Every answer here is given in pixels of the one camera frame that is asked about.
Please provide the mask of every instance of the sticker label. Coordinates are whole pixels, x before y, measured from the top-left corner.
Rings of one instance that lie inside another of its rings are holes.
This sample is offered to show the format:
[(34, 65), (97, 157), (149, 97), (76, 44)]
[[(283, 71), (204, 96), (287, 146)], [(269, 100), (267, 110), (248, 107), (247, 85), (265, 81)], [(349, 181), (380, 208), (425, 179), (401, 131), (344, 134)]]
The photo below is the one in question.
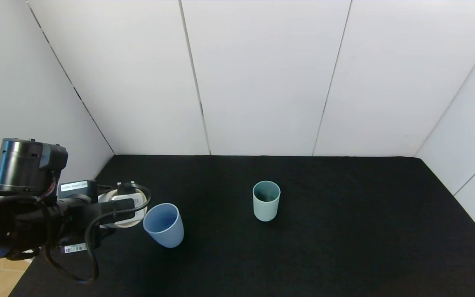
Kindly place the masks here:
[(79, 252), (81, 250), (87, 250), (87, 246), (85, 245), (85, 243), (73, 244), (73, 245), (68, 245), (68, 246), (63, 247), (64, 254), (68, 254), (70, 252)]
[(76, 189), (81, 189), (81, 188), (87, 188), (87, 180), (77, 181), (71, 184), (62, 184), (60, 186), (60, 191), (65, 192), (65, 191), (76, 190)]

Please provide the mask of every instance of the plastic cup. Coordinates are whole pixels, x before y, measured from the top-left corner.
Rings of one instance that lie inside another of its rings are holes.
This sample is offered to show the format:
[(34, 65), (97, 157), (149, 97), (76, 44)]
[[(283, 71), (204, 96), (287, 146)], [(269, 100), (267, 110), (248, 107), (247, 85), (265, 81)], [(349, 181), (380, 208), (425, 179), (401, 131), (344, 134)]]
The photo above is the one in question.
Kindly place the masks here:
[(143, 220), (144, 230), (160, 245), (175, 248), (184, 238), (179, 209), (171, 203), (153, 206)]
[(260, 181), (252, 188), (254, 215), (258, 220), (268, 222), (277, 214), (281, 190), (275, 182)]

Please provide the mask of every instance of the black fabric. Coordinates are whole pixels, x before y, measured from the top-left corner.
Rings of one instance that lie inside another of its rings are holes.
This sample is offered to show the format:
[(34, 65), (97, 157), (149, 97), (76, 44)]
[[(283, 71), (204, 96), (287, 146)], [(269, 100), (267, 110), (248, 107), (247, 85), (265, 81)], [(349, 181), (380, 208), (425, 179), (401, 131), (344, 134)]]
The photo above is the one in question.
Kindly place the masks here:
[[(181, 245), (138, 224), (96, 250), (96, 283), (38, 257), (12, 296), (475, 297), (475, 224), (417, 158), (115, 156), (96, 180), (177, 205)], [(261, 180), (281, 188), (267, 223), (252, 212)], [(84, 252), (59, 259), (89, 276)]]

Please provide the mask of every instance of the blue cup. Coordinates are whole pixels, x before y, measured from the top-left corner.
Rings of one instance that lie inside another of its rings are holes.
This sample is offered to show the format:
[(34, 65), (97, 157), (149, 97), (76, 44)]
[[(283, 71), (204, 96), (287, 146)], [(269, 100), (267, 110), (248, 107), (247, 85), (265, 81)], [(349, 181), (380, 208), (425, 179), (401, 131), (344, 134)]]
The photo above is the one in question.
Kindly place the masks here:
[(144, 217), (143, 226), (157, 243), (166, 248), (175, 248), (183, 241), (183, 220), (179, 209), (171, 203), (153, 206)]

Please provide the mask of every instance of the panel seam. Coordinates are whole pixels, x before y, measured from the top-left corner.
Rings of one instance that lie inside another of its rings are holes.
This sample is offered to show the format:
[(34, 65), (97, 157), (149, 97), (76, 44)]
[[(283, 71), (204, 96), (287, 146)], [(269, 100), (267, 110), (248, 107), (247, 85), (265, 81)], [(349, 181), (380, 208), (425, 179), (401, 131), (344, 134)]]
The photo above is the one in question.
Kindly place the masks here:
[(192, 56), (192, 48), (190, 47), (190, 37), (188, 36), (188, 29), (186, 28), (186, 19), (184, 17), (183, 1), (178, 0), (178, 2), (179, 2), (179, 10), (181, 11), (181, 19), (183, 19), (184, 36), (186, 39), (186, 47), (188, 48), (188, 55), (190, 56), (190, 65), (192, 66), (192, 75), (194, 76), (195, 91), (198, 96), (201, 119), (203, 120), (203, 130), (204, 130), (205, 138), (206, 138), (206, 146), (208, 147), (208, 153), (211, 156), (212, 150), (210, 149), (210, 142), (208, 139), (208, 130), (206, 129), (206, 120), (204, 117), (203, 103), (201, 102), (201, 95), (199, 92), (198, 76), (195, 71), (194, 58)]
[(419, 151), (421, 150), (421, 148), (423, 147), (423, 145), (426, 143), (426, 141), (428, 140), (428, 138), (433, 134), (433, 132), (435, 131), (435, 128), (437, 128), (437, 125), (439, 125), (439, 123), (441, 122), (441, 120), (443, 120), (443, 117), (444, 115), (448, 112), (448, 110), (450, 109), (450, 106), (452, 105), (452, 103), (454, 103), (454, 101), (456, 100), (456, 97), (458, 96), (459, 92), (461, 92), (461, 89), (463, 88), (463, 86), (465, 85), (465, 83), (468, 81), (471, 73), (474, 71), (475, 69), (475, 63), (473, 64), (472, 68), (470, 68), (470, 71), (469, 73), (467, 74), (467, 77), (465, 77), (463, 83), (461, 83), (461, 85), (459, 86), (458, 88), (458, 91), (454, 94), (454, 97), (452, 98), (452, 100), (450, 100), (450, 103), (448, 103), (448, 106), (446, 107), (446, 109), (443, 111), (443, 113), (441, 114), (441, 117), (439, 118), (439, 120), (437, 120), (437, 123), (433, 126), (432, 130), (430, 130), (430, 133), (428, 133), (428, 135), (426, 136), (426, 138), (424, 139), (423, 143), (421, 143), (421, 145), (419, 146), (419, 148), (417, 149), (417, 151), (415, 152), (415, 155), (417, 157), (417, 154), (419, 154)]
[(85, 108), (85, 111), (87, 111), (87, 113), (89, 114), (89, 117), (91, 118), (91, 120), (93, 121), (94, 125), (96, 126), (96, 129), (98, 129), (98, 132), (100, 132), (100, 135), (102, 135), (102, 138), (104, 138), (104, 141), (106, 141), (107, 145), (109, 146), (109, 149), (111, 150), (111, 152), (113, 153), (113, 155), (115, 155), (115, 151), (113, 150), (113, 148), (111, 147), (111, 145), (109, 144), (109, 141), (107, 141), (106, 139), (106, 136), (104, 135), (104, 133), (102, 133), (102, 130), (100, 130), (100, 127), (98, 126), (98, 124), (96, 123), (96, 121), (94, 120), (94, 117), (91, 115), (91, 112), (89, 111), (89, 109), (87, 108), (87, 106), (85, 105), (85, 103), (83, 102), (80, 94), (78, 93), (78, 91), (76, 90), (76, 88), (74, 87), (74, 84), (73, 82), (71, 81), (71, 78), (69, 77), (69, 75), (67, 74), (67, 71), (66, 69), (63, 67), (62, 65), (62, 62), (60, 61), (60, 59), (58, 58), (58, 55), (56, 54), (56, 52), (54, 51), (51, 43), (49, 42), (49, 39), (47, 38), (47, 35), (45, 34), (45, 31), (43, 31), (43, 28), (41, 27), (41, 24), (40, 24), (40, 21), (38, 21), (37, 17), (36, 17), (36, 14), (34, 13), (34, 10), (32, 10), (32, 7), (30, 5), (30, 3), (28, 2), (28, 0), (25, 0), (25, 2), (27, 3), (28, 5), (28, 9), (31, 11), (32, 13), (32, 16), (34, 17), (34, 20), (36, 20), (36, 24), (38, 24), (38, 27), (40, 28), (42, 34), (43, 34), (43, 37), (45, 38), (45, 41), (47, 41), (47, 44), (49, 45), (49, 47), (51, 48), (51, 52), (54, 54), (54, 57), (56, 58), (56, 60), (58, 61), (58, 64), (60, 65), (60, 67), (62, 68), (63, 70), (63, 73), (66, 75), (69, 83), (71, 83), (71, 86), (74, 90), (74, 92), (76, 93), (76, 95), (78, 96), (78, 99), (80, 100), (80, 102), (82, 103), (83, 107)]
[(340, 50), (342, 48), (343, 36), (346, 33), (347, 21), (349, 20), (349, 13), (351, 12), (351, 4), (353, 4), (353, 0), (349, 2), (349, 8), (347, 9), (346, 22), (343, 25), (342, 37), (340, 39), (340, 45), (338, 45), (338, 52), (337, 52), (337, 56), (335, 60), (335, 66), (333, 67), (333, 73), (331, 74), (331, 81), (329, 82), (329, 88), (327, 89), (326, 101), (324, 102), (324, 109), (322, 109), (322, 117), (320, 117), (320, 124), (318, 125), (318, 132), (316, 133), (315, 145), (313, 146), (313, 153), (311, 154), (311, 156), (315, 155), (316, 145), (318, 143), (318, 137), (320, 135), (320, 128), (322, 128), (322, 121), (324, 120), (324, 113), (326, 112), (327, 100), (329, 99), (329, 93), (331, 92), (331, 85), (333, 83), (333, 78), (335, 77), (338, 57), (340, 56)]

